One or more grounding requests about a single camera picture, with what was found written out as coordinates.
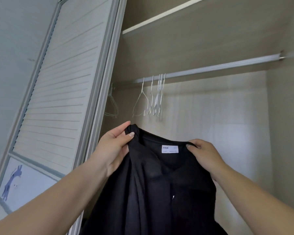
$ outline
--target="clothes rod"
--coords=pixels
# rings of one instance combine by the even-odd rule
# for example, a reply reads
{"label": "clothes rod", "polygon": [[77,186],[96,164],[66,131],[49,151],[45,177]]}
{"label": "clothes rod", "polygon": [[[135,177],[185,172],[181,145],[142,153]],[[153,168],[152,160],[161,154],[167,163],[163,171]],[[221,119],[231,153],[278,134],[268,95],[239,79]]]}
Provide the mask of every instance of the clothes rod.
{"label": "clothes rod", "polygon": [[[258,58],[253,58],[253,59],[246,59],[246,60],[241,60],[241,61],[236,61],[236,62],[231,62],[231,63],[223,63],[219,65],[213,65],[209,67],[203,67],[203,68],[195,68],[195,69],[190,69],[190,70],[185,70],[185,71],[180,71],[180,72],[175,72],[175,73],[167,73],[165,75],[165,78],[173,78],[173,77],[181,77],[181,76],[187,76],[187,75],[193,75],[197,73],[205,73],[205,72],[212,72],[212,71],[217,71],[217,70],[222,70],[222,69],[228,69],[228,68],[237,68],[237,67],[243,67],[243,66],[248,66],[248,65],[254,65],[254,64],[260,64],[260,63],[269,63],[269,62],[275,62],[275,61],[281,61],[285,59],[285,57],[282,55],[282,52],[276,55],[268,55],[268,56],[263,56],[263,57],[258,57]],[[154,76],[154,80],[158,80],[159,76]],[[143,78],[131,81],[131,82],[126,82],[127,84],[135,84],[135,83],[142,83]],[[145,77],[145,82],[152,81],[152,77]]]}

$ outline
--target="closet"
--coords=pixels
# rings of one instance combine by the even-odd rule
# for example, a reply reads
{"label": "closet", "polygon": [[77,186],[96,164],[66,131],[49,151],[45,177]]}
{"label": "closet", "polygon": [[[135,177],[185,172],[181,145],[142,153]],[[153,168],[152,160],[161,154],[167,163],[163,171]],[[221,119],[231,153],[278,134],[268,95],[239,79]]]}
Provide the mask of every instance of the closet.
{"label": "closet", "polygon": [[[59,0],[0,160],[0,219],[41,193],[4,201],[15,167],[51,185],[127,120],[169,140],[212,142],[294,207],[294,0]],[[216,187],[216,221],[252,234]]]}

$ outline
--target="neck label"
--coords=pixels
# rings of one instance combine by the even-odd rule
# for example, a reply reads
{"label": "neck label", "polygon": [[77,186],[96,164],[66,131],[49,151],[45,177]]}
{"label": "neck label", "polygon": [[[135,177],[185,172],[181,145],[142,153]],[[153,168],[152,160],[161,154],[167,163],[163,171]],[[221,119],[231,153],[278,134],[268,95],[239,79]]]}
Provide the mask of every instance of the neck label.
{"label": "neck label", "polygon": [[179,153],[179,146],[163,145],[161,153]]}

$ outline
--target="purple giraffe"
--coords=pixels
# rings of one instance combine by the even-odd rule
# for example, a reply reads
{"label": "purple giraffe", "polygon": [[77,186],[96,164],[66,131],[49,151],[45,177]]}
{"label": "purple giraffe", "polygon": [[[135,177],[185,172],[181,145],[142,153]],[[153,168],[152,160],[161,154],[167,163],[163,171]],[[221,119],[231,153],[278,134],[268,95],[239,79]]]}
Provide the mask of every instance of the purple giraffe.
{"label": "purple giraffe", "polygon": [[22,169],[22,165],[19,165],[17,167],[17,170],[11,175],[9,181],[4,186],[4,191],[2,193],[2,199],[4,201],[6,201],[8,199],[8,195],[9,195],[9,191],[10,191],[10,186],[11,186],[11,183],[12,183],[13,179],[16,178],[17,176],[21,177],[21,175],[22,175],[21,169]]}

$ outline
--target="black t-shirt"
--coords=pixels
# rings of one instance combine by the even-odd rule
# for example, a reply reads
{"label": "black t-shirt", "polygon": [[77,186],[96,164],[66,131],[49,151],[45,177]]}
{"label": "black t-shirt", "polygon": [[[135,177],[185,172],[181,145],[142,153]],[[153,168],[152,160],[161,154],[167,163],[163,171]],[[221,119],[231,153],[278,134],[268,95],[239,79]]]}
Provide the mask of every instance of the black t-shirt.
{"label": "black t-shirt", "polygon": [[186,148],[136,125],[81,234],[227,234],[214,220],[216,187]]}

